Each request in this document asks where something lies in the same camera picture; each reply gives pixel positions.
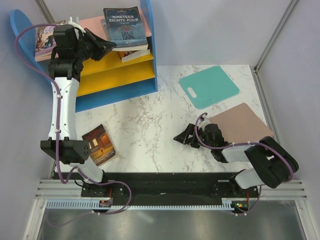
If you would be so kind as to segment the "Roald Dahl Charlie book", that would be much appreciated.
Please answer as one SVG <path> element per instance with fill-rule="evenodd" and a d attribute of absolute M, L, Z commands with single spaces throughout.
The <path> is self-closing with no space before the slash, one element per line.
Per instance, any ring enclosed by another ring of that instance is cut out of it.
<path fill-rule="evenodd" d="M 146 55 L 149 55 L 150 53 L 151 53 L 150 49 L 118 52 L 122 63 L 135 60 L 140 57 L 144 57 Z"/>

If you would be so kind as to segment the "red castle cover book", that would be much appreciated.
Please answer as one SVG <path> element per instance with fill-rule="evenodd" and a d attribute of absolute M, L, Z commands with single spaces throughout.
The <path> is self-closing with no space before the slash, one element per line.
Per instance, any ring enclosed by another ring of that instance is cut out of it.
<path fill-rule="evenodd" d="M 104 35 L 105 35 L 105 39 L 108 41 L 110 38 L 109 38 L 109 35 L 108 35 L 108 26 L 107 26 L 107 23 L 106 23 L 106 19 L 105 18 L 102 18 L 101 19 L 101 25 L 102 25 L 102 28 L 103 28 L 103 31 L 104 31 Z"/>

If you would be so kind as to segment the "Nineteen Eighty-Four dark book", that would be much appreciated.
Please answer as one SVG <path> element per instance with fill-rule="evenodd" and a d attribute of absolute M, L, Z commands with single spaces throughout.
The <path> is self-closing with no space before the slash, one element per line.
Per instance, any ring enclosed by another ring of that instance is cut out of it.
<path fill-rule="evenodd" d="M 104 8 L 107 40 L 116 44 L 114 52 L 144 51 L 149 47 L 144 24 L 137 6 Z"/>

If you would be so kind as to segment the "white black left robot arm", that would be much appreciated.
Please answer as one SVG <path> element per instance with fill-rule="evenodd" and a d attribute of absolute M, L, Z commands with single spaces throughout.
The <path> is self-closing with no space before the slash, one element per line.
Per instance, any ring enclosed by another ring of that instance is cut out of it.
<path fill-rule="evenodd" d="M 103 170 L 90 158 L 89 143 L 77 136 L 76 98 L 84 62 L 100 61 L 116 44 L 72 22 L 56 26 L 53 38 L 56 46 L 48 65 L 53 94 L 52 120 L 48 139 L 40 142 L 40 148 L 55 160 L 63 184 L 69 181 L 61 171 L 61 165 L 66 165 L 77 170 L 86 182 L 93 183 L 92 191 L 104 197 L 110 185 L 103 180 Z"/>

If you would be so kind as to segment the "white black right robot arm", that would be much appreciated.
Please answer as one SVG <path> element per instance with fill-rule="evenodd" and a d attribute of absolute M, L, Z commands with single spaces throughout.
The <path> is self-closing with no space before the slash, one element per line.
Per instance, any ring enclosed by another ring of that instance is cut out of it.
<path fill-rule="evenodd" d="M 241 170 L 231 178 L 229 191 L 235 197 L 254 186 L 266 185 L 275 189 L 290 181 L 299 170 L 298 162 L 270 136 L 258 142 L 234 144 L 224 139 L 217 124 L 210 123 L 202 128 L 190 123 L 173 140 L 196 149 L 206 147 L 220 163 L 250 163 L 252 168 Z"/>

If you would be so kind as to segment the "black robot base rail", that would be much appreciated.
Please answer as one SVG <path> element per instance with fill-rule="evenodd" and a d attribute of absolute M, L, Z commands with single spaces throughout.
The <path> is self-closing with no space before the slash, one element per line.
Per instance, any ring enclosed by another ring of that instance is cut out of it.
<path fill-rule="evenodd" d="M 261 197 L 262 187 L 241 189 L 232 182 L 232 172 L 222 173 L 107 173 L 96 185 L 73 173 L 70 183 L 81 187 L 81 197 L 102 198 L 124 206 L 133 203 L 152 205 L 221 204 L 222 200 L 254 200 Z"/>

